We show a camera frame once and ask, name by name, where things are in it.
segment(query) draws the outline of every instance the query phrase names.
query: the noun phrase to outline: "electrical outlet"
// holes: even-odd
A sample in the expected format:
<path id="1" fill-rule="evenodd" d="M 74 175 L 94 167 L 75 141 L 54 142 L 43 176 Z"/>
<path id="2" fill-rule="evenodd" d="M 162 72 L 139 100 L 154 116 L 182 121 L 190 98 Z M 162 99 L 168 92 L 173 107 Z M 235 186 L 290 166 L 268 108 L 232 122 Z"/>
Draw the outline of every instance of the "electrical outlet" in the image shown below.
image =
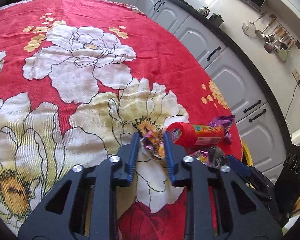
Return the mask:
<path id="1" fill-rule="evenodd" d="M 298 70 L 297 70 L 297 69 L 294 69 L 294 70 L 292 71 L 292 75 L 294 76 L 294 78 L 296 79 L 296 82 L 298 83 L 299 80 L 300 80 L 300 75 L 299 75 Z"/>

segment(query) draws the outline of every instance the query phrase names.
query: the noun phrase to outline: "silver screw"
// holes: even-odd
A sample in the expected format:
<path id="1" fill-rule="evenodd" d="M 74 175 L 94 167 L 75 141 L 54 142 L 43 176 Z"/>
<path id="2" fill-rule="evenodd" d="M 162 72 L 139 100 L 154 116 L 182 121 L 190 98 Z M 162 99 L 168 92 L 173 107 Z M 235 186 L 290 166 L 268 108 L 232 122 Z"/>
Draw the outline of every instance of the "silver screw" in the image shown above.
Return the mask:
<path id="1" fill-rule="evenodd" d="M 227 166 L 227 165 L 222 165 L 222 166 L 220 167 L 220 170 L 223 171 L 223 172 L 229 172 L 231 169 L 230 169 L 230 167 Z"/>
<path id="2" fill-rule="evenodd" d="M 72 171 L 74 172 L 80 172 L 83 170 L 83 167 L 81 165 L 75 165 L 72 167 Z"/>
<path id="3" fill-rule="evenodd" d="M 191 162 L 194 161 L 194 159 L 193 159 L 193 157 L 191 157 L 191 156 L 184 156 L 184 157 L 183 157 L 183 161 L 184 161 L 185 163 L 191 163 Z"/>
<path id="4" fill-rule="evenodd" d="M 120 157 L 119 156 L 111 156 L 109 158 L 109 161 L 111 161 L 112 163 L 117 163 L 118 161 L 120 161 Z"/>

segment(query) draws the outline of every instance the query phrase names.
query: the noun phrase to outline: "black handle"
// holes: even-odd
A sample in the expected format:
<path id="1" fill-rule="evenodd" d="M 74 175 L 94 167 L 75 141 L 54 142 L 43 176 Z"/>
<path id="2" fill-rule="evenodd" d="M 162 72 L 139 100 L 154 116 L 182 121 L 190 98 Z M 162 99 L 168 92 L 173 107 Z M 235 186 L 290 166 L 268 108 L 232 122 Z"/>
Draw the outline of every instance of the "black handle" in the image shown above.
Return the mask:
<path id="1" fill-rule="evenodd" d="M 217 51 L 217 50 L 221 50 L 221 47 L 217 47 L 216 49 L 214 49 L 213 52 L 211 52 L 211 54 L 209 55 L 209 57 L 207 58 L 207 61 L 210 61 L 210 57 Z"/>
<path id="2" fill-rule="evenodd" d="M 159 5 L 158 8 L 157 8 L 157 12 L 159 12 L 159 8 L 160 8 L 160 6 L 161 6 L 162 4 L 165 4 L 165 2 L 160 3 L 160 5 Z"/>
<path id="3" fill-rule="evenodd" d="M 250 118 L 249 122 L 252 122 L 253 120 L 256 120 L 257 118 L 259 118 L 260 116 L 262 116 L 265 112 L 267 111 L 267 109 L 263 109 L 262 112 L 260 114 L 257 114 L 255 117 Z"/>
<path id="4" fill-rule="evenodd" d="M 243 112 L 246 113 L 248 112 L 249 110 L 251 110 L 252 108 L 255 108 L 257 105 L 261 104 L 261 100 L 258 100 L 257 103 L 255 103 L 254 105 L 250 106 L 249 108 L 247 109 L 244 109 Z"/>
<path id="5" fill-rule="evenodd" d="M 155 11 L 155 7 L 156 7 L 157 3 L 159 3 L 159 2 L 161 2 L 161 0 L 157 1 L 157 2 L 155 3 L 155 5 L 153 6 L 153 10 L 154 10 L 154 11 Z"/>

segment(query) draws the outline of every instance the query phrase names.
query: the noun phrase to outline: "countertop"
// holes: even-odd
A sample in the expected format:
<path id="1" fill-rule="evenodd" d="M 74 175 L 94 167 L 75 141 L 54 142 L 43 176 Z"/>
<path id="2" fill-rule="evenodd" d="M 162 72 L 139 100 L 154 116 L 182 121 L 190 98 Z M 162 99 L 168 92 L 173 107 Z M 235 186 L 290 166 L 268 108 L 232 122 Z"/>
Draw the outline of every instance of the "countertop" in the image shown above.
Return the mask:
<path id="1" fill-rule="evenodd" d="M 284 146 L 286 149 L 286 154 L 290 152 L 291 149 L 291 139 L 288 127 L 286 125 L 286 121 L 283 117 L 282 111 L 279 107 L 279 104 L 272 93 L 270 87 L 268 86 L 267 82 L 261 75 L 260 71 L 256 68 L 254 63 L 250 60 L 250 58 L 242 51 L 242 49 L 220 28 L 216 27 L 212 24 L 210 20 L 206 17 L 202 16 L 200 13 L 194 9 L 189 3 L 185 2 L 184 0 L 169 0 L 170 2 L 174 3 L 175 5 L 179 6 L 186 12 L 188 12 L 191 16 L 201 22 L 204 26 L 206 26 L 214 35 L 218 37 L 226 46 L 228 46 L 236 55 L 237 57 L 245 64 L 257 84 L 259 85 L 260 89 L 264 93 L 272 111 L 274 112 L 276 121 L 280 128 L 282 138 L 284 141 Z"/>

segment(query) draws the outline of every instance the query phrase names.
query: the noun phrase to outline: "red cylindrical container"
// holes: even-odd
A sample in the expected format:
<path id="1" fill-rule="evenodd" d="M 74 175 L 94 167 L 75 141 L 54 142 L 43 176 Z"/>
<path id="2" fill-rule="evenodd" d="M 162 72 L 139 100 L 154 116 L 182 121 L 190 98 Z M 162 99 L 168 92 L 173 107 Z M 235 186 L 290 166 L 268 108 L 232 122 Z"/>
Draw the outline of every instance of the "red cylindrical container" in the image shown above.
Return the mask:
<path id="1" fill-rule="evenodd" d="M 186 122 L 175 122 L 168 126 L 173 143 L 183 147 L 216 145 L 224 136 L 221 126 L 210 127 Z"/>

